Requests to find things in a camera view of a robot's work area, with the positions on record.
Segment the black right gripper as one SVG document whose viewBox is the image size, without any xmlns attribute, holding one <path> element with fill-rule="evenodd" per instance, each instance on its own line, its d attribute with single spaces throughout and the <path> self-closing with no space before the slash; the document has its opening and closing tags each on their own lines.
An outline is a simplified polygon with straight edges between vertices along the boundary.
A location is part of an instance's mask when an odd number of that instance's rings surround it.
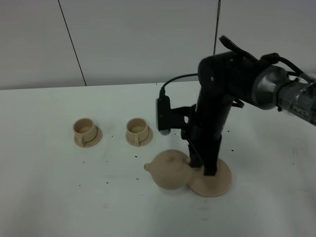
<svg viewBox="0 0 316 237">
<path fill-rule="evenodd" d="M 191 108 L 188 127 L 181 137 L 189 144 L 190 167 L 201 168 L 204 176 L 215 176 L 222 141 L 222 131 L 234 98 L 228 94 L 211 95 L 200 91 L 197 104 Z M 204 148 L 203 161 L 196 148 Z"/>
</svg>

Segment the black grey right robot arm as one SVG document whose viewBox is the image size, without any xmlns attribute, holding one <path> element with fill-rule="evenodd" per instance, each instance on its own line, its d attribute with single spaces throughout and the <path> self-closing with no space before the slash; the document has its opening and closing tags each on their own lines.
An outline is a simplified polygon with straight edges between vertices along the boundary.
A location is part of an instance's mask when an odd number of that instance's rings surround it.
<svg viewBox="0 0 316 237">
<path fill-rule="evenodd" d="M 182 137 L 189 143 L 191 167 L 205 176 L 217 173 L 222 130 L 232 107 L 245 103 L 262 110 L 285 110 L 310 124 L 316 122 L 316 81 L 276 53 L 256 59 L 226 52 L 204 58 L 197 71 L 200 92 L 188 107 Z"/>
</svg>

